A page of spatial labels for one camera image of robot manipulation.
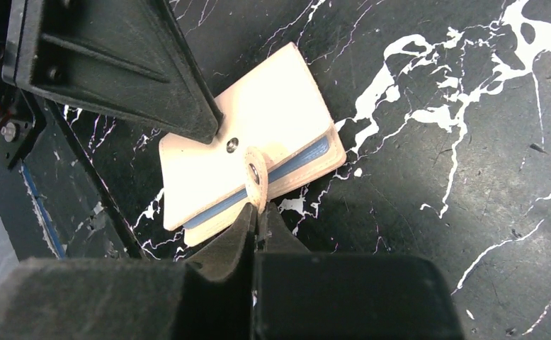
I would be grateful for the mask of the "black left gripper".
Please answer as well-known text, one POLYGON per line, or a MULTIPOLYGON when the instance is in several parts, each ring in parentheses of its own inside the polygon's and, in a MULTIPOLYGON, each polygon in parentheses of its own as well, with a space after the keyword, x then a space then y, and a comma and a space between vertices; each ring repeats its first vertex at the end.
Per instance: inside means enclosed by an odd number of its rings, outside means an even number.
POLYGON ((223 120, 167 1, 0 1, 7 169, 26 158, 46 126, 23 90, 203 144, 223 120))

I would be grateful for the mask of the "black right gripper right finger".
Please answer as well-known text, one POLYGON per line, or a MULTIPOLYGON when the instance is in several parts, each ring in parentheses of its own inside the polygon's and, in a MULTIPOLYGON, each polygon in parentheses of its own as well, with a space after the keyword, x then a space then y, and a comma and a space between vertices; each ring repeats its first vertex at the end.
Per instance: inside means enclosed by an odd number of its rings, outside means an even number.
POLYGON ((309 251, 274 204, 258 219, 253 339, 463 339, 442 273, 403 254, 309 251))

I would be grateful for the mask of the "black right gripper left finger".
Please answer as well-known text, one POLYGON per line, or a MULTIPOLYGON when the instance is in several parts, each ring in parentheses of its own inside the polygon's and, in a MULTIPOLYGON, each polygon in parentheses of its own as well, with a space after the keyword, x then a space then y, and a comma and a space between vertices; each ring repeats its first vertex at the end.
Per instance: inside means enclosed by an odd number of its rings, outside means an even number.
POLYGON ((257 210, 185 261, 28 259, 0 285, 0 339, 248 339, 257 210))

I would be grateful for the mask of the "tan blue card holder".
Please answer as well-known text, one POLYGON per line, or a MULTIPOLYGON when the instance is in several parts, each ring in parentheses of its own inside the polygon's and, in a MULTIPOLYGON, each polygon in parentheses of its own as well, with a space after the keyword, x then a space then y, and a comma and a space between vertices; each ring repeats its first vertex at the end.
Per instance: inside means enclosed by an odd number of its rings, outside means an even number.
POLYGON ((346 152, 321 91, 290 42, 224 90, 224 119, 208 144, 159 142, 165 230, 192 247, 228 228, 246 204, 263 209, 338 169, 346 152))

